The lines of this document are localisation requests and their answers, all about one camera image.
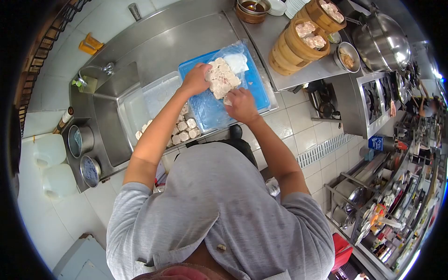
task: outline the bamboo steamer basket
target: bamboo steamer basket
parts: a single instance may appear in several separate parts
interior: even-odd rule
[[[322,28],[326,34],[337,32],[347,26],[347,21],[344,19],[342,23],[338,23],[331,16],[324,11],[322,6],[319,4],[319,0],[311,0],[305,6],[298,11],[294,18],[305,18],[311,19],[317,25]]]
[[[320,50],[314,50],[307,46],[296,32],[296,25],[307,22],[303,18],[293,19],[285,31],[282,32],[269,52],[268,61],[271,67],[282,75],[291,75],[300,69],[306,67],[311,62],[318,60],[330,53],[330,43],[324,32],[319,29],[317,24],[314,35],[321,35],[326,44]]]
[[[314,35],[322,36],[322,38],[325,40],[325,46],[320,50],[315,50],[305,44],[305,42],[302,41],[302,39],[299,37],[299,34],[297,34],[296,32],[296,25],[302,24],[304,22],[309,21],[304,18],[295,18],[291,20],[290,25],[284,31],[284,39],[288,47],[296,56],[307,61],[319,60],[330,53],[330,43],[324,31],[320,29],[315,22],[311,22],[316,27],[316,30],[312,33]]]

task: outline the food tray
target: food tray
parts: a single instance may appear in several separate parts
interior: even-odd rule
[[[182,77],[182,79],[185,78],[185,75],[199,62],[207,63],[209,60],[213,57],[214,54],[216,54],[219,50],[209,52],[207,54],[198,56],[196,58],[193,58],[191,60],[188,60],[186,62],[183,62],[179,65],[179,73]],[[263,82],[261,81],[260,74],[258,73],[257,67],[255,66],[254,60],[252,59],[252,56],[249,53],[249,50],[245,46],[244,49],[244,55],[247,57],[247,66],[249,67],[249,70],[245,72],[245,80],[247,82],[248,89],[251,91],[252,95],[255,99],[255,106],[257,107],[258,112],[266,111],[271,108],[271,102],[267,98],[266,90],[264,89]],[[206,91],[192,96],[189,99],[189,105],[194,113],[194,117],[198,123],[199,128],[201,129],[202,133],[207,133],[213,129],[216,129],[215,127],[210,127],[207,125],[207,116],[200,116],[195,110],[194,106],[192,104],[198,103],[197,99],[204,99],[205,102],[207,102],[207,99],[214,98],[213,93],[210,91],[210,89],[207,89]]]
[[[155,118],[181,85],[180,74],[174,71],[138,88],[121,101],[118,115],[131,145],[137,145],[135,133]]]

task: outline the spoon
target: spoon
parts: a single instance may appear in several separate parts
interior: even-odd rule
[[[257,0],[257,1],[255,1],[254,4],[247,6],[246,9],[251,10],[252,12],[255,12],[255,11],[257,10],[257,4],[258,4],[258,2],[260,2],[260,1],[261,1],[261,0]]]

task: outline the white plate stack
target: white plate stack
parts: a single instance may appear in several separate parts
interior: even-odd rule
[[[271,3],[271,9],[267,12],[273,16],[283,16],[286,11],[286,4],[282,0],[268,0]]]
[[[310,0],[286,0],[286,11],[284,14],[289,17],[289,19],[293,18],[309,1]]]

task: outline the floor drain grate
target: floor drain grate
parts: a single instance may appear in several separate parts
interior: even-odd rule
[[[335,136],[330,140],[327,140],[324,143],[317,145],[316,147],[300,154],[296,157],[296,160],[299,163],[300,168],[305,168],[313,162],[320,160],[326,155],[334,152],[336,149],[350,141],[355,136],[356,135],[353,134],[339,134],[338,136]]]

